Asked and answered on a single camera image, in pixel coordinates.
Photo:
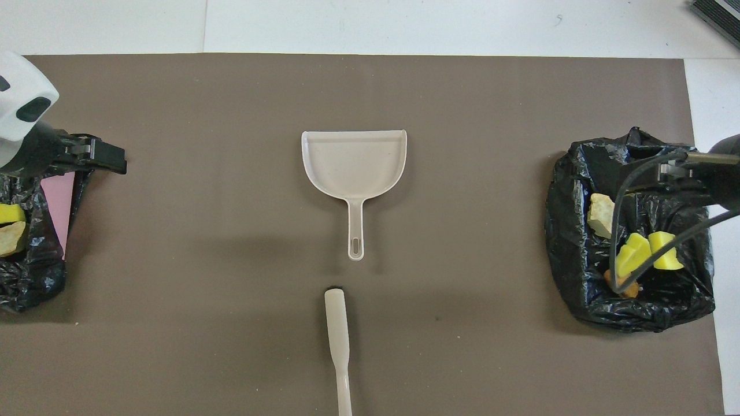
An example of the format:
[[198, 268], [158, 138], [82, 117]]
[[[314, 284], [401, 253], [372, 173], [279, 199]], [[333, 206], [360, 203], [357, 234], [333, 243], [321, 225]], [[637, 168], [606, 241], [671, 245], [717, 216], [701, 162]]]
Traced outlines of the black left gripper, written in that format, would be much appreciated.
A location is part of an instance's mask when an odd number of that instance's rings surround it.
[[40, 122], [21, 140], [15, 155], [2, 164], [1, 173], [10, 177], [61, 176], [72, 173], [72, 167], [126, 174], [126, 153], [95, 135], [69, 135]]

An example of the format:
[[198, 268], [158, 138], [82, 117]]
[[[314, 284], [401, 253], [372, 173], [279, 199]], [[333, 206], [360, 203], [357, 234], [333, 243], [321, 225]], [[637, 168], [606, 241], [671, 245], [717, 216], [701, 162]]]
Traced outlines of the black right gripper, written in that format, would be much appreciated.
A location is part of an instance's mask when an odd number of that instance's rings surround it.
[[[739, 134], [720, 140], [711, 147], [709, 153], [739, 156]], [[659, 164], [659, 179], [670, 179], [664, 184], [669, 195], [674, 197], [710, 195], [716, 205], [726, 210], [739, 209], [739, 164], [713, 164], [710, 173], [705, 177], [705, 183], [700, 177], [701, 169], [696, 163]]]

